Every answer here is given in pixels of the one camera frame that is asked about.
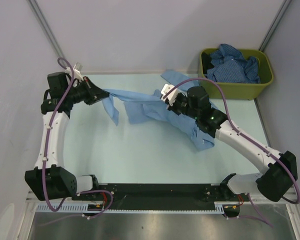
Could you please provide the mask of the light blue long sleeve shirt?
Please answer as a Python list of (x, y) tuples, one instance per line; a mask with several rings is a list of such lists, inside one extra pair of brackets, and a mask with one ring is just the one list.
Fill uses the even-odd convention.
[(119, 111), (114, 106), (114, 98), (123, 101), (128, 121), (131, 125), (142, 124), (150, 120), (167, 122), (185, 133), (193, 142), (198, 151), (204, 151), (215, 146), (214, 139), (202, 132), (195, 120), (180, 114), (177, 115), (167, 109), (167, 105), (161, 100), (161, 91), (156, 89), (152, 95), (108, 89), (109, 97), (102, 100), (104, 110), (115, 125), (119, 124)]

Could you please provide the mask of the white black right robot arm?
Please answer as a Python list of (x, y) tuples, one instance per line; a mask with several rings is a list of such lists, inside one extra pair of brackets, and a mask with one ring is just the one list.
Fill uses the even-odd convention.
[(228, 175), (220, 188), (225, 200), (232, 201), (243, 193), (260, 193), (268, 200), (278, 202), (298, 179), (293, 153), (282, 153), (249, 136), (225, 113), (212, 107), (202, 86), (191, 87), (183, 94), (175, 86), (165, 84), (161, 95), (169, 111), (194, 119), (199, 130), (232, 147), (258, 169), (257, 173)]

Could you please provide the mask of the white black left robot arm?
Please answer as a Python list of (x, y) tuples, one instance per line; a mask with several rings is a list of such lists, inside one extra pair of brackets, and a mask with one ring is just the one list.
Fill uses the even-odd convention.
[(64, 167), (64, 143), (71, 110), (75, 104), (93, 105), (107, 97), (109, 92), (94, 85), (84, 76), (70, 85), (70, 74), (55, 72), (47, 76), (49, 88), (40, 106), (43, 115), (41, 147), (33, 170), (25, 172), (24, 179), (40, 200), (77, 197), (83, 193), (88, 199), (100, 196), (101, 188), (95, 175), (75, 176)]

